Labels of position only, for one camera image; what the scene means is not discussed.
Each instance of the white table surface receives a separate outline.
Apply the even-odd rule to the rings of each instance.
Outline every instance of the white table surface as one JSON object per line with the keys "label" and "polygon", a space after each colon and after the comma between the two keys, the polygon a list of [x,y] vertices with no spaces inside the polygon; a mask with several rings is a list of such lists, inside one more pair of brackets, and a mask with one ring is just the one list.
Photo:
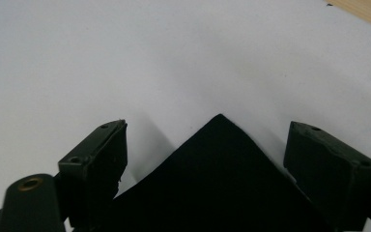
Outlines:
{"label": "white table surface", "polygon": [[322,0],[0,0],[0,207],[103,123],[128,122],[124,191],[217,113],[279,166],[291,121],[371,158],[371,24]]}

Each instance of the screw hole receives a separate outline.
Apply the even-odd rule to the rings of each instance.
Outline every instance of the screw hole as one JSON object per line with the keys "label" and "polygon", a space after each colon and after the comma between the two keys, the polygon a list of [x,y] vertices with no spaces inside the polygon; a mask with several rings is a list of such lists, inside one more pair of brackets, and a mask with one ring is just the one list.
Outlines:
{"label": "screw hole", "polygon": [[69,159],[70,162],[74,162],[74,163],[80,163],[80,158],[79,157],[73,157],[71,159]]}
{"label": "screw hole", "polygon": [[27,191],[27,190],[35,189],[36,187],[40,186],[42,182],[43,182],[43,179],[41,178],[31,178],[23,182],[22,184],[20,184],[18,189],[20,191]]}

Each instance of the black fabric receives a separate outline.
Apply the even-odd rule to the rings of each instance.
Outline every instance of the black fabric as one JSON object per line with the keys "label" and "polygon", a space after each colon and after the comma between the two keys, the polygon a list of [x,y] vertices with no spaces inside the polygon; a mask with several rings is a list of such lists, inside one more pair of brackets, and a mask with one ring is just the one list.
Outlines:
{"label": "black fabric", "polygon": [[113,203],[104,231],[331,231],[224,116]]}

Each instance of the black cloth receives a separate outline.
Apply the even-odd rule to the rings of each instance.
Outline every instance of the black cloth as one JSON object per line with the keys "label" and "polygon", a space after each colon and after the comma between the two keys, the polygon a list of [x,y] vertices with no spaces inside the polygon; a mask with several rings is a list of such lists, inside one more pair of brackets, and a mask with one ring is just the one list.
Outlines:
{"label": "black cloth", "polygon": [[331,231],[258,146],[217,115],[117,197],[104,231]]}

